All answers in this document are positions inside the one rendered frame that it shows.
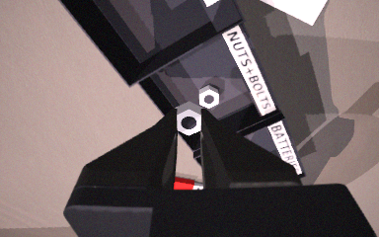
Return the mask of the white hex nut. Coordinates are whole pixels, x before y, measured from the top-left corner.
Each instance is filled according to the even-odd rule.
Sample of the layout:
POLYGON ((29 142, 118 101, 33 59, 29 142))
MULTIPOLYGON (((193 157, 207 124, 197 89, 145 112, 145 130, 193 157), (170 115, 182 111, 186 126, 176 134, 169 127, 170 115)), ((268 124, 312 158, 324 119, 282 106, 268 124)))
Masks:
POLYGON ((176 107, 176 109, 178 131, 186 135, 200 131, 202 107, 188 101, 176 107))
POLYGON ((218 98, 218 90, 209 85, 199 90, 199 104, 206 108, 217 105, 218 98))

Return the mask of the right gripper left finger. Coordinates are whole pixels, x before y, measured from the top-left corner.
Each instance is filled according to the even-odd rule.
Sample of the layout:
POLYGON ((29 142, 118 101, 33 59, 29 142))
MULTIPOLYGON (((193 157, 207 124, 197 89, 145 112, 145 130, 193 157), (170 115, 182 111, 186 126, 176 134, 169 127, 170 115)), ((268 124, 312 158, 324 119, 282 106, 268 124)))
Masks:
POLYGON ((75 187, 95 184, 174 189, 177 153, 177 109, 171 109, 150 128, 86 164, 75 187))

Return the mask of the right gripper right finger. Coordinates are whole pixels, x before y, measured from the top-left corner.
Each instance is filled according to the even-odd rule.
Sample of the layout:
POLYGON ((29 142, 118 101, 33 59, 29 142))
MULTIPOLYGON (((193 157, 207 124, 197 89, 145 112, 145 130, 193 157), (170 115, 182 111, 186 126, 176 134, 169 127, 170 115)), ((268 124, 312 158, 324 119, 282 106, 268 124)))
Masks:
POLYGON ((200 158, 204 189, 303 186, 293 165, 228 128, 207 109, 201 109, 200 158))

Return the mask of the red usb stick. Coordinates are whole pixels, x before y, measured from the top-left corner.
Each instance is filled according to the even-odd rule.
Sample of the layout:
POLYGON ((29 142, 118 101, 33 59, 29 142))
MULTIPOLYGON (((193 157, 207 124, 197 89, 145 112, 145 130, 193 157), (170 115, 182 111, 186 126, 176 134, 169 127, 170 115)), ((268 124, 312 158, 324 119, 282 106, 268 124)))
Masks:
POLYGON ((201 184, 195 183, 194 180, 176 177, 175 189, 201 189, 201 184))

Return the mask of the black three-compartment bin rack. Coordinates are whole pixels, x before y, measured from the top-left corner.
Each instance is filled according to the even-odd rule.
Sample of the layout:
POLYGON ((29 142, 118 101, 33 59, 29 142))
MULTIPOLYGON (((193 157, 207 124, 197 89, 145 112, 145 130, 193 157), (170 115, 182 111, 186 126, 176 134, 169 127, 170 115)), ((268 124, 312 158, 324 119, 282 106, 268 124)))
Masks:
POLYGON ((58 1, 163 116, 190 101, 307 177, 236 0, 58 1), (207 85, 219 94, 211 108, 199 104, 207 85))

